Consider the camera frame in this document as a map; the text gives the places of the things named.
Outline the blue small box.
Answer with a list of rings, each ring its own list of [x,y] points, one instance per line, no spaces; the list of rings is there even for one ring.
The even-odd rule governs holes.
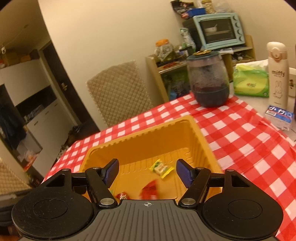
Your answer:
[[[206,10],[205,10],[205,8],[189,9],[189,10],[187,10],[187,14],[188,14],[189,18],[192,18],[194,16],[205,15]]]

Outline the light blue toaster oven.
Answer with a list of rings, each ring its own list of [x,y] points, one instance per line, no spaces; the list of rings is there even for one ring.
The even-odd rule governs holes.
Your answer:
[[[217,24],[217,32],[205,29]],[[194,16],[183,22],[199,50],[216,50],[245,44],[244,32],[237,13],[216,13]]]

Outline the blue white tissue packet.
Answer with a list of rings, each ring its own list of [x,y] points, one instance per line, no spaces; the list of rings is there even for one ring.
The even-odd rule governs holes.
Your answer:
[[[264,115],[267,120],[281,130],[288,131],[292,127],[294,114],[285,109],[269,105]]]

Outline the wooden shelf unit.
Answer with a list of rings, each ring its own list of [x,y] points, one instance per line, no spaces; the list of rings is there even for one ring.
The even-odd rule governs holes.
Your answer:
[[[250,35],[245,35],[246,43],[242,46],[233,47],[232,53],[221,51],[221,56],[226,67],[229,81],[233,81],[234,57],[242,57],[239,63],[247,63],[256,60],[253,39]],[[161,64],[157,57],[150,55],[146,57],[148,68],[150,69],[162,102],[168,102],[189,93],[190,85],[187,72],[186,55],[177,57],[168,63]]]

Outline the white cabinet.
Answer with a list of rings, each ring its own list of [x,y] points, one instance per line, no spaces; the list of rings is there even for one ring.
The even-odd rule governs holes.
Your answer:
[[[1,80],[29,133],[41,146],[33,167],[46,176],[74,123],[55,95],[40,60],[1,69]]]

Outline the orange plastic tray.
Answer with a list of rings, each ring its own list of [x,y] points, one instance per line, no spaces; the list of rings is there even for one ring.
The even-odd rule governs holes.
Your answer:
[[[119,173],[110,191],[113,195],[126,192],[131,199],[139,199],[141,190],[153,180],[157,181],[159,199],[179,201],[186,192],[175,170],[165,178],[150,170],[158,160],[175,167],[176,161],[183,159],[192,167],[222,173],[208,142],[190,115],[89,149],[79,171],[104,167],[112,159],[119,160]]]

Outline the glass jar of nuts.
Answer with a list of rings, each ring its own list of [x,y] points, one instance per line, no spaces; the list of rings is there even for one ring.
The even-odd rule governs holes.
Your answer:
[[[213,3],[211,0],[202,0],[202,6],[206,11],[206,14],[215,14]]]

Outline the white patterned mug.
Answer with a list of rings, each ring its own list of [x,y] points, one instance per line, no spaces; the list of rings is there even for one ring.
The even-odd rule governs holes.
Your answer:
[[[288,95],[295,97],[295,75],[290,73]]]

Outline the yellow green candy packet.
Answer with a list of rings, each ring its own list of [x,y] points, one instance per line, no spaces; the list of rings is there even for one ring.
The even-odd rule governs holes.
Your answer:
[[[149,170],[159,175],[162,179],[168,176],[175,168],[172,166],[166,165],[160,159],[155,161]]]

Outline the green tissue pack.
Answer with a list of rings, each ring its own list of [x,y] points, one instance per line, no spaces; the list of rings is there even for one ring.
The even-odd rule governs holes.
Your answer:
[[[269,97],[268,60],[238,63],[233,73],[234,94]]]

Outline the red snack packet pile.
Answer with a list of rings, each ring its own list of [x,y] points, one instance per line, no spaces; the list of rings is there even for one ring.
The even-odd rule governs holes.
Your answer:
[[[139,196],[141,200],[158,200],[159,192],[157,180],[153,180],[144,186]]]

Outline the dark snack bag on oven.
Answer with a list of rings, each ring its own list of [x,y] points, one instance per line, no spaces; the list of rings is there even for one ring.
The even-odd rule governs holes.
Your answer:
[[[181,16],[182,19],[188,19],[188,11],[195,8],[194,3],[183,2],[179,0],[171,1],[173,11]]]

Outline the red gold candy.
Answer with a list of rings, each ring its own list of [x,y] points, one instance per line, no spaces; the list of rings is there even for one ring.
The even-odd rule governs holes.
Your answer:
[[[121,192],[121,193],[117,194],[116,198],[118,200],[125,200],[125,199],[129,200],[130,199],[129,195],[126,192]]]

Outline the red white checkered tablecloth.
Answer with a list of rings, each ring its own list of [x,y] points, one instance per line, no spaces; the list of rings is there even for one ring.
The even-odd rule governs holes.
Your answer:
[[[203,108],[191,95],[157,106],[75,142],[47,177],[62,168],[78,171],[91,147],[186,115],[194,118],[222,169],[238,171],[276,199],[283,208],[277,238],[295,240],[295,143],[234,96],[219,108]]]

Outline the orange lid snack jar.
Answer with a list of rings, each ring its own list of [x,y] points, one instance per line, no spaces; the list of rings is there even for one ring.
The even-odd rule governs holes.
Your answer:
[[[155,43],[154,55],[161,62],[172,61],[176,57],[174,46],[170,43],[168,39],[161,39]]]

